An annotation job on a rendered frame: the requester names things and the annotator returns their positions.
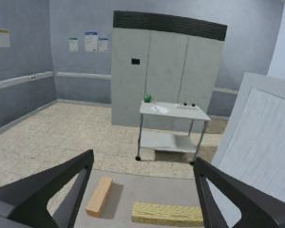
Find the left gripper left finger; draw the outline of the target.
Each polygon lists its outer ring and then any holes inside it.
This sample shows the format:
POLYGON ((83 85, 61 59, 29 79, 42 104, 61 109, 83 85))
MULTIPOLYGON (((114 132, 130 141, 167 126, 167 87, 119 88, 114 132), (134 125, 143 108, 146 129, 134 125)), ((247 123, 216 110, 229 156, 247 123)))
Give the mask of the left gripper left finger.
POLYGON ((33 228, 74 228, 93 163, 93 149, 88 149, 47 170, 1 186, 0 214, 33 228), (48 201, 77 174, 71 189, 51 216, 48 201))

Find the grey panel wall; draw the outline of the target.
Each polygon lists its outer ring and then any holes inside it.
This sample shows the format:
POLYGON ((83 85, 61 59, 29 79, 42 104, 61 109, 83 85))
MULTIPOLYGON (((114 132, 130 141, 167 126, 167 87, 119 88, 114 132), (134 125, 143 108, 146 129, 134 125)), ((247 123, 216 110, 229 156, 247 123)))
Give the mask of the grey panel wall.
MULTIPOLYGON (((245 72, 217 152, 219 170, 285 202, 285 80, 245 72)), ((229 228, 239 209, 207 180, 229 228)))

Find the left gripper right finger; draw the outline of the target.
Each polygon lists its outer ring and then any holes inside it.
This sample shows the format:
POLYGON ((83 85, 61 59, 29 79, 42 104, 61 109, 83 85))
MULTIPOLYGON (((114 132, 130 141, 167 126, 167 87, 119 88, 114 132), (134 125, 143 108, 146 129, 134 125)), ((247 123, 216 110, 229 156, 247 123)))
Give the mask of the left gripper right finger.
POLYGON ((240 211, 232 228, 285 228, 285 202, 238 180, 200 157, 193 172, 205 228, 229 228, 214 200, 207 180, 240 211))

